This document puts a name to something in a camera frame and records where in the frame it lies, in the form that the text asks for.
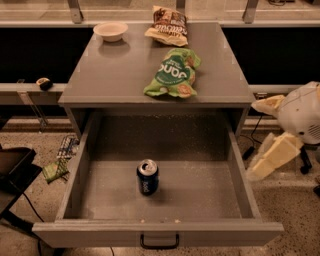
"soda can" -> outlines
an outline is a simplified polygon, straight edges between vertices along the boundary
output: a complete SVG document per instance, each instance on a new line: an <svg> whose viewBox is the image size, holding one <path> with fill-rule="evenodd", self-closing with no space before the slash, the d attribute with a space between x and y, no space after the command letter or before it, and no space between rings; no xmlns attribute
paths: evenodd
<svg viewBox="0 0 320 256"><path fill-rule="evenodd" d="M153 194L159 184L159 168L151 159L144 159L137 167L137 176L140 192L149 196Z"/></svg>

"white robot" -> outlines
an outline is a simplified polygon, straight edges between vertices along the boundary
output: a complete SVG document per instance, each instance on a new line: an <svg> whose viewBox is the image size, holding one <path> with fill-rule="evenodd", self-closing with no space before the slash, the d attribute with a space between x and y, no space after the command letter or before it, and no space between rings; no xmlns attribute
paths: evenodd
<svg viewBox="0 0 320 256"><path fill-rule="evenodd" d="M301 86L286 97L278 95L257 100L252 107L277 118L285 132L278 137L272 133L266 137L248 167L249 180L257 181L267 177L275 169L299 155L304 143L320 143L319 82ZM319 161L319 148L316 152Z"/></svg>

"snack bag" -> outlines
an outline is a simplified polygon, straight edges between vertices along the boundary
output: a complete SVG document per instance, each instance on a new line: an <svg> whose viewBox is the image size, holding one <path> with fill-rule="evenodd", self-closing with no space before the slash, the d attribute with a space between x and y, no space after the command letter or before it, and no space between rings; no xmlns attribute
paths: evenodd
<svg viewBox="0 0 320 256"><path fill-rule="evenodd" d="M200 58L190 49L170 50L151 84L145 87L143 92L149 96L169 94L180 98L197 95L191 86L195 81L195 69L200 63Z"/></svg>
<svg viewBox="0 0 320 256"><path fill-rule="evenodd" d="M187 18L175 10L154 6L153 25L145 32L145 36L167 44L184 46L187 41Z"/></svg>

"small bowl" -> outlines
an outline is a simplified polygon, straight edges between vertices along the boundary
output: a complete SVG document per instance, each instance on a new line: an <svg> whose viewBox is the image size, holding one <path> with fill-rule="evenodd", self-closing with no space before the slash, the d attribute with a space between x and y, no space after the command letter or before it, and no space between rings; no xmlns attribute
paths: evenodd
<svg viewBox="0 0 320 256"><path fill-rule="evenodd" d="M122 38L128 25L122 22L106 22L96 25L93 32L103 38L106 42L116 42Z"/></svg>

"drawer handle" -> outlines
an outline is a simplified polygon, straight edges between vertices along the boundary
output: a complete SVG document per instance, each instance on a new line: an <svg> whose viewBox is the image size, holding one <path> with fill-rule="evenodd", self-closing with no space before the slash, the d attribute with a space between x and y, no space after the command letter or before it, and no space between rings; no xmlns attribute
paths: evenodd
<svg viewBox="0 0 320 256"><path fill-rule="evenodd" d="M176 243L173 245L163 245L163 246L158 246L158 245L146 245L144 243L144 235L140 236L140 245L143 249L147 250L172 250L176 249L179 246L179 235L176 235Z"/></svg>

